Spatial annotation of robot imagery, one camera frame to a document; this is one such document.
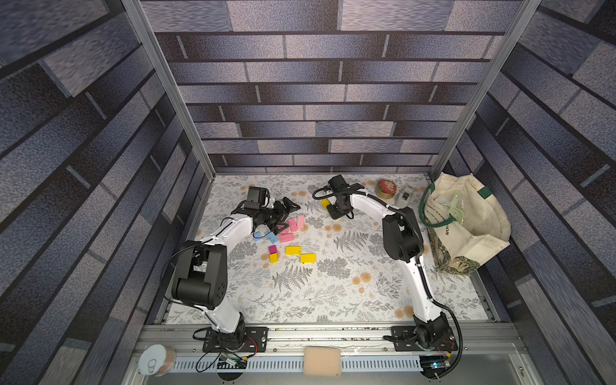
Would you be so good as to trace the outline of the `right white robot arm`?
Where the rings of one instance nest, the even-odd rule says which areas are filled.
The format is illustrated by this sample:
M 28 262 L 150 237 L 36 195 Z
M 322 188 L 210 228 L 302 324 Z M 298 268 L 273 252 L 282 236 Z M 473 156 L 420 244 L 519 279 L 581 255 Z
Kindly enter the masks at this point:
M 383 248 L 398 262 L 410 286 L 415 322 L 413 341 L 425 351 L 455 351 L 458 338 L 449 326 L 449 309 L 432 295 L 424 270 L 424 240 L 412 210 L 388 205 L 365 189 L 332 192 L 324 198 L 331 202 L 328 212 L 337 218 L 359 210 L 381 221 Z

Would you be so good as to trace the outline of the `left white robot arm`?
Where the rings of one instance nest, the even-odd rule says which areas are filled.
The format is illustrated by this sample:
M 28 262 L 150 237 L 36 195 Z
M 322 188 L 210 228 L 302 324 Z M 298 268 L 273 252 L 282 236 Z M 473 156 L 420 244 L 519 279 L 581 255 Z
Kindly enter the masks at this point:
M 219 339 L 243 343 L 243 315 L 226 298 L 228 254 L 259 226 L 266 226 L 271 234 L 278 234 L 287 226 L 290 214 L 298 210 L 300 205 L 287 197 L 269 202 L 264 189 L 250 193 L 219 229 L 181 248 L 171 279 L 172 299 L 203 311 Z

